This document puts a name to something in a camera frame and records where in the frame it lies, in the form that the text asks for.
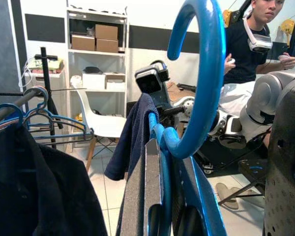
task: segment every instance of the man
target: man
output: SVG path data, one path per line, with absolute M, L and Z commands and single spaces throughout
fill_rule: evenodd
M 253 10 L 247 23 L 252 33 L 269 36 L 265 25 L 279 14 L 284 0 L 252 0 L 251 5 Z M 256 74 L 295 67 L 295 57 L 289 57 L 279 63 L 266 63 L 267 53 L 252 52 L 242 20 L 226 28 L 226 53 L 228 56 L 225 59 L 224 87 L 219 106 L 225 112 L 236 116 L 239 116 L 251 96 Z M 228 63 L 230 58 L 234 58 L 236 64 Z

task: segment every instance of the slipper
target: slipper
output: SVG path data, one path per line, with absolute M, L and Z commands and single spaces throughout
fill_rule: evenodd
M 236 188 L 236 187 L 233 187 L 231 188 L 231 192 L 232 193 L 235 193 L 239 190 L 239 188 Z M 252 189 L 249 189 L 249 190 L 246 190 L 245 192 L 242 192 L 240 195 L 251 195 L 251 194 L 258 194 L 256 191 L 252 190 Z M 251 204 L 253 205 L 256 205 L 258 207 L 261 207 L 261 208 L 265 208 L 265 198 L 264 196 L 253 196 L 253 197 L 244 197 L 244 198 L 241 198 L 247 202 L 250 202 Z
M 215 188 L 220 200 L 223 200 L 227 198 L 229 195 L 233 194 L 233 192 L 223 183 L 217 183 Z M 230 209 L 238 209 L 238 203 L 236 198 L 232 198 L 223 204 L 229 207 Z

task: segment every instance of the black t-shirt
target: black t-shirt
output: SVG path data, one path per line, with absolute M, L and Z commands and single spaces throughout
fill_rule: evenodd
M 266 62 L 267 53 L 252 52 L 248 45 L 248 34 L 243 20 L 230 25 L 226 31 L 226 56 L 232 53 L 236 60 L 236 68 L 230 70 L 224 76 L 224 84 L 242 84 L 256 79 L 256 68 Z M 252 33 L 267 35 L 266 30 Z

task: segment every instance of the white chair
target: white chair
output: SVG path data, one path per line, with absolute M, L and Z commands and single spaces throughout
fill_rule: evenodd
M 78 89 L 80 86 L 77 80 L 71 79 L 70 83 L 73 88 L 77 89 L 80 98 L 83 122 L 88 129 L 93 129 L 94 138 L 91 140 L 88 149 L 87 171 L 92 161 L 93 152 L 95 149 L 97 136 L 106 138 L 120 138 L 122 129 L 126 122 L 126 118 L 114 116 L 102 116 L 95 114 L 89 106 L 87 93 L 83 89 Z

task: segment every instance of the white wall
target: white wall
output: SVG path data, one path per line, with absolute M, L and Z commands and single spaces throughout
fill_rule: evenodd
M 235 0 L 218 0 L 223 10 L 228 9 Z M 68 4 L 85 9 L 108 10 L 110 12 L 124 12 L 127 6 L 128 19 L 131 25 L 171 29 L 178 11 L 184 0 L 68 0 Z M 237 0 L 230 10 L 238 10 L 244 0 Z M 66 17 L 65 0 L 21 0 L 22 12 L 39 15 Z M 295 0 L 286 0 L 280 14 L 269 24 L 273 41 L 286 42 L 286 36 L 278 31 L 278 26 L 285 20 L 295 15 Z M 198 32 L 198 25 L 193 20 L 188 31 Z M 56 54 L 67 58 L 66 43 L 48 43 L 27 41 L 28 56 L 39 53 L 39 46 L 46 46 L 48 54 Z M 195 85 L 198 74 L 199 55 L 182 53 L 177 61 L 169 61 L 165 51 L 130 49 L 130 66 L 128 73 L 128 101 L 137 100 L 140 91 L 134 81 L 134 72 L 150 64 L 155 59 L 162 59 L 167 63 L 170 76 L 173 80 Z

